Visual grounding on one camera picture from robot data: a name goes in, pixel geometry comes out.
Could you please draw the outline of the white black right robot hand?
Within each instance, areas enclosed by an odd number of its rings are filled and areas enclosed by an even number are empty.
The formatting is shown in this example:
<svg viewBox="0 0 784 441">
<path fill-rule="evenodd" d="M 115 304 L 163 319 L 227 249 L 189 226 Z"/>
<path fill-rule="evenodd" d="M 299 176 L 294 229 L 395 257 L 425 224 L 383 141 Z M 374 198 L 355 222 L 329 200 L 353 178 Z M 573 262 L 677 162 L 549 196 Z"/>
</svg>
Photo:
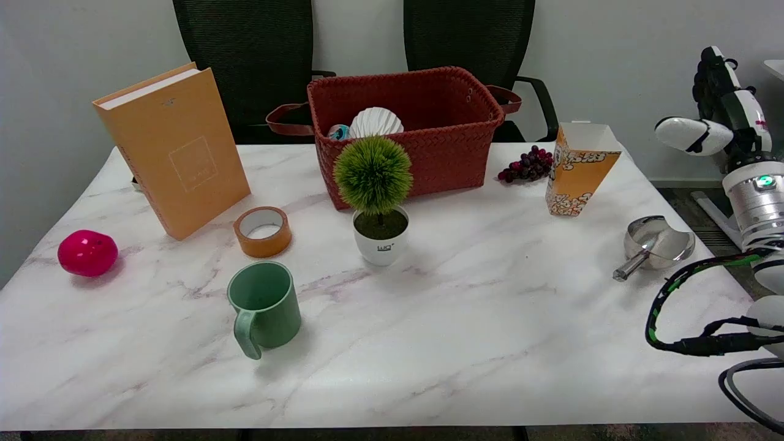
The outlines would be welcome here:
<svg viewBox="0 0 784 441">
<path fill-rule="evenodd" d="M 741 86 L 736 69 L 736 59 L 726 58 L 715 45 L 703 48 L 692 86 L 698 118 L 663 118 L 655 124 L 656 138 L 690 156 L 722 154 L 727 173 L 777 161 L 756 89 Z"/>
</svg>

